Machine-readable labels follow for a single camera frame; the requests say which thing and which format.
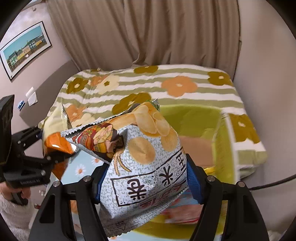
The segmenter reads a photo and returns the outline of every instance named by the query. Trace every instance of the person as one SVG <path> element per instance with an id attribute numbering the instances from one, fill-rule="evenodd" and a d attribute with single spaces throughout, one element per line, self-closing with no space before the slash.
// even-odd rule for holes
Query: person
<path id="1" fill-rule="evenodd" d="M 12 193 L 19 192 L 22 192 L 22 198 L 29 200 L 27 205 L 21 206 L 13 202 Z M 30 188 L 14 189 L 6 182 L 0 183 L 0 214 L 19 241 L 27 241 L 30 234 L 29 223 L 34 211 L 30 196 Z"/>

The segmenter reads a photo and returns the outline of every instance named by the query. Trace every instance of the white picture mat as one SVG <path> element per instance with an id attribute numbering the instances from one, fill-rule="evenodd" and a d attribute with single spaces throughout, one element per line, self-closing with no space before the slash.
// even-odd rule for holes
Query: white picture mat
<path id="1" fill-rule="evenodd" d="M 6 61 L 6 57 L 4 55 L 4 50 L 14 41 L 16 41 L 17 39 L 19 39 L 21 36 L 25 35 L 27 32 L 31 31 L 32 29 L 36 28 L 40 26 L 42 29 L 42 33 L 44 35 L 44 38 L 46 40 L 46 45 L 42 46 L 40 49 L 38 49 L 36 52 L 34 52 L 32 55 L 30 55 L 26 60 L 24 60 L 16 69 L 13 70 L 13 72 L 10 70 L 8 63 Z M 11 41 L 9 41 L 0 51 L 0 56 L 2 59 L 2 63 L 6 69 L 6 72 L 10 78 L 10 80 L 30 61 L 32 60 L 35 56 L 37 56 L 38 54 L 40 54 L 42 51 L 44 51 L 45 49 L 49 48 L 51 46 L 50 40 L 47 36 L 47 33 L 45 31 L 43 22 L 39 22 L 35 25 L 33 25 L 32 27 L 26 29 L 25 31 L 23 31 L 22 33 L 20 33 L 18 36 L 16 36 L 14 39 L 12 39 Z"/>

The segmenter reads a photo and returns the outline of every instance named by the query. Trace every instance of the curtain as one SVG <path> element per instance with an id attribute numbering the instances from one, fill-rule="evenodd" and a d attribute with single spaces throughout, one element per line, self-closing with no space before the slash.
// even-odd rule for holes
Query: curtain
<path id="1" fill-rule="evenodd" d="M 80 69 L 196 64 L 233 77 L 237 0 L 47 0 L 53 24 Z"/>

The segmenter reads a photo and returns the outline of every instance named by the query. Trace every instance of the picture frame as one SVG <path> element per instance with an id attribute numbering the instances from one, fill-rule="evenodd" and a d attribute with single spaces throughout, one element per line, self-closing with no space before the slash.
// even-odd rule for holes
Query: picture frame
<path id="1" fill-rule="evenodd" d="M 27 28 L 10 40 L 1 50 L 0 59 L 10 79 L 32 59 L 51 47 L 43 21 Z"/>

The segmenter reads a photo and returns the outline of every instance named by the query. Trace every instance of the white wall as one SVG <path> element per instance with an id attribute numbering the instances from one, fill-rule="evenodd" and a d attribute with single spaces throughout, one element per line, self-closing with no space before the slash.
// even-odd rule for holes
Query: white wall
<path id="1" fill-rule="evenodd" d="M 265 0 L 238 0 L 242 48 L 235 86 L 269 158 L 249 187 L 296 173 L 296 40 Z M 268 228 L 284 231 L 296 215 L 296 180 L 253 191 Z"/>
<path id="2" fill-rule="evenodd" d="M 53 74 L 59 67 L 70 60 L 70 56 L 64 46 L 62 45 L 47 11 L 45 3 L 34 6 L 36 10 L 33 12 L 33 7 L 22 11 L 14 20 L 4 38 L 0 43 L 0 49 L 9 42 L 16 35 L 27 29 L 28 27 L 43 21 L 44 27 L 52 44 L 45 52 L 34 58 L 27 64 L 22 72 L 10 82 L 4 67 L 0 64 L 0 98 L 6 95 L 15 94 L 14 115 L 12 119 L 12 132 L 18 132 L 28 126 L 19 116 L 17 104 L 21 100 L 26 100 L 25 94 L 31 87 L 37 89 L 51 74 Z M 43 157 L 41 141 L 38 141 L 31 148 L 26 150 L 27 155 Z M 40 204 L 42 201 L 41 195 L 38 193 L 42 187 L 35 187 L 32 189 L 32 200 Z"/>

